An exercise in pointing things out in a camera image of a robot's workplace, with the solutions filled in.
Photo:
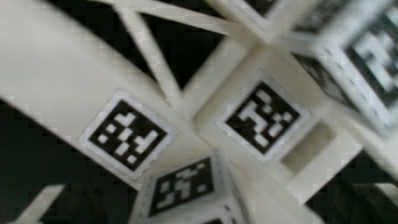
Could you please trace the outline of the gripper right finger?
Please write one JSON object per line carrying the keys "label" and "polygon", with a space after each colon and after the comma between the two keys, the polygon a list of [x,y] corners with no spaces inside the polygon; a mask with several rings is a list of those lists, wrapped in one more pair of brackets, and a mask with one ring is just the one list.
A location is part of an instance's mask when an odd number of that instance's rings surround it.
{"label": "gripper right finger", "polygon": [[377,188],[391,202],[398,204],[398,187],[391,183],[379,183]]}

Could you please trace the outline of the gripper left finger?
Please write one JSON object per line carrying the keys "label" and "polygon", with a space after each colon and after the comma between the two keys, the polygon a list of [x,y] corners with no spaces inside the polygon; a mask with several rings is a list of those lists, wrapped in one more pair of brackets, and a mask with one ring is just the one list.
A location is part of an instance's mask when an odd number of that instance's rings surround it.
{"label": "gripper left finger", "polygon": [[64,191],[64,185],[48,185],[11,224],[43,224],[41,217]]}

